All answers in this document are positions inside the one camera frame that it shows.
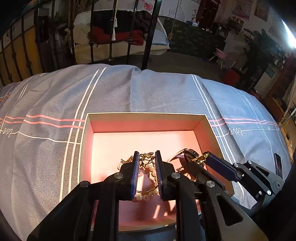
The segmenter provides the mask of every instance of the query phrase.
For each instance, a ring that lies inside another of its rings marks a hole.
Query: tassel
[[[115,29],[113,29],[113,34],[112,34],[112,41],[115,41],[116,38],[115,38]]]
[[[114,18],[114,28],[116,28],[117,27],[117,18],[115,17]]]

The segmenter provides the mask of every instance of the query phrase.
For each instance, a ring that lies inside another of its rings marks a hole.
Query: rope
[[[168,35],[168,40],[171,41],[173,38],[173,29],[174,29],[174,25],[175,25],[175,20],[176,20],[176,16],[177,16],[177,11],[178,11],[178,7],[179,7],[179,2],[180,0],[178,0],[178,4],[177,4],[177,8],[176,8],[176,12],[175,12],[175,17],[174,17],[174,22],[173,22],[173,26],[172,26],[172,31],[170,32],[170,34]]]
[[[117,27],[116,13],[117,13],[117,10],[118,10],[118,2],[119,2],[119,0],[116,1],[115,17],[114,17],[114,23],[113,23],[112,41],[115,41],[116,40],[116,37],[115,37],[115,28]]]

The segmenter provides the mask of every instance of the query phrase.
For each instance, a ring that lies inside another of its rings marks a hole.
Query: red blanket
[[[93,27],[93,37],[94,37],[94,43],[95,44],[109,44],[110,43],[110,35],[105,34],[104,30],[98,27]],[[121,41],[128,41],[129,32],[124,33],[117,33],[115,34],[116,41],[115,42],[121,42]],[[143,45],[144,44],[144,38],[143,38],[143,32],[141,30],[134,30],[132,32],[132,39],[133,45]]]

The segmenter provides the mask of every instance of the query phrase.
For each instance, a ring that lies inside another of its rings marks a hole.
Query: pink box
[[[205,115],[88,113],[80,146],[79,182],[103,181],[119,171],[121,159],[127,160],[135,151],[160,150],[162,160],[167,161],[183,148],[193,149],[199,154],[210,151],[223,158]],[[178,159],[171,163],[175,169],[181,167]],[[231,182],[209,167],[207,170],[225,184],[230,195],[234,194]],[[150,190],[154,182],[151,173],[140,168],[137,190]],[[146,202],[120,201],[119,231],[155,229],[173,224],[176,222],[175,210],[175,201],[164,202],[159,195]]]

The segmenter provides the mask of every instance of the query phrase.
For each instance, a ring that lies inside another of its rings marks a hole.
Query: fluorescent light
[[[290,45],[291,47],[296,48],[296,39],[295,39],[294,35],[292,34],[292,32],[290,31],[290,29],[288,28],[288,26],[285,24],[284,21],[283,21],[283,24],[284,24],[284,26],[285,26],[285,28],[286,28],[287,33],[288,33],[289,45]]]

